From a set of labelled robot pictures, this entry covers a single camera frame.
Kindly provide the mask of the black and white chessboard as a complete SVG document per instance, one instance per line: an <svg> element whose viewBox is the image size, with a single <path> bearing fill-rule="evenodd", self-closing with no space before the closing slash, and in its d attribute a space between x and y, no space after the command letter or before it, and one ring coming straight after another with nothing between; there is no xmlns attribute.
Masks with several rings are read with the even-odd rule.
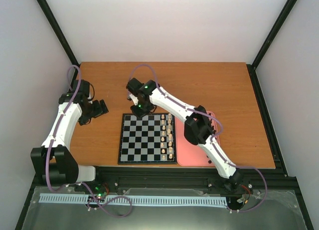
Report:
<svg viewBox="0 0 319 230"><path fill-rule="evenodd" d="M161 116L165 115L165 124ZM124 113L119 144L118 164L176 164L175 117L168 129L168 113L152 113L144 117Z"/></svg>

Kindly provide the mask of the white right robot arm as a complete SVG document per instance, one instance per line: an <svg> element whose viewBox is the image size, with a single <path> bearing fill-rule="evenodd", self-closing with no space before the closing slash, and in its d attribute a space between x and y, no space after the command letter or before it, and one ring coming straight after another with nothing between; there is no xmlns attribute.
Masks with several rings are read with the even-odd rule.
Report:
<svg viewBox="0 0 319 230"><path fill-rule="evenodd" d="M186 104L168 93L155 81L141 83L132 78L126 85L128 99L134 104L131 111L137 117L148 115L156 107L160 107L184 124L184 138L192 145L199 146L215 165L222 186L228 192L235 192L243 180L239 168L228 158L217 143L217 132L214 130L206 109Z"/></svg>

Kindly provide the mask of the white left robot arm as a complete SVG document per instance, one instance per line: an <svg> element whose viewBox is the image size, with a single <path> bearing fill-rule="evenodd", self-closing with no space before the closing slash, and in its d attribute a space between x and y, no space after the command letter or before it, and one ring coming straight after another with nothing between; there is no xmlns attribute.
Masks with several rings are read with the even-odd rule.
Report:
<svg viewBox="0 0 319 230"><path fill-rule="evenodd" d="M93 118L108 113L105 101L94 97L95 89L91 83L76 80L72 90L59 98L57 117L48 137L30 153L35 175L41 184L86 182L92 191L102 189L104 179L96 174L96 168L78 165L70 153L76 125L87 125Z"/></svg>

